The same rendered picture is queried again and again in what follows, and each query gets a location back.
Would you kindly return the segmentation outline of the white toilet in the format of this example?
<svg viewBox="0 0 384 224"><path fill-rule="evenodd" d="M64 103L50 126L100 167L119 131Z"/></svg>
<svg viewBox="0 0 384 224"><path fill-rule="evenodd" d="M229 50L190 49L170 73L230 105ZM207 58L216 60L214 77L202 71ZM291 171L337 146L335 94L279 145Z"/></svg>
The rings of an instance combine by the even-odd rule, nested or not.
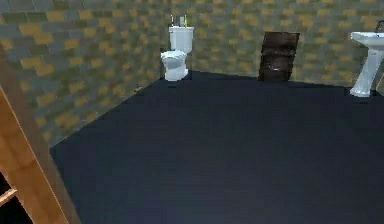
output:
<svg viewBox="0 0 384 224"><path fill-rule="evenodd" d="M169 28L171 47L160 54L165 68L164 78L167 81L179 81L188 74L186 58L193 49L193 36L193 27L172 26Z"/></svg>

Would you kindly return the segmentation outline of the dark brown wooden shelf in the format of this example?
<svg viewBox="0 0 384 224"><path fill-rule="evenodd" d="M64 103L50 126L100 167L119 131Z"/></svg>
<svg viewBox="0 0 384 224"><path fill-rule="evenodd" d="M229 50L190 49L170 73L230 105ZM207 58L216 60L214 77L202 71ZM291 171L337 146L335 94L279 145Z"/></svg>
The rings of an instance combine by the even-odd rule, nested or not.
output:
<svg viewBox="0 0 384 224"><path fill-rule="evenodd" d="M260 81L286 82L292 75L300 34L266 31L259 68Z"/></svg>

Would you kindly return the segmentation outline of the white pedestal sink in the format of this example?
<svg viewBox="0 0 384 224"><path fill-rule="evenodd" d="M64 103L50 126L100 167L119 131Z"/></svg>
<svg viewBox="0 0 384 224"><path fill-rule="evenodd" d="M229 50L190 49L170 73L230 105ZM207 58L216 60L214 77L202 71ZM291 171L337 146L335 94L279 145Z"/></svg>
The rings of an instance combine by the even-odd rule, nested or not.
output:
<svg viewBox="0 0 384 224"><path fill-rule="evenodd" d="M355 31L350 34L350 38L368 48L365 63L350 94L369 97L375 76L384 60L384 33Z"/></svg>

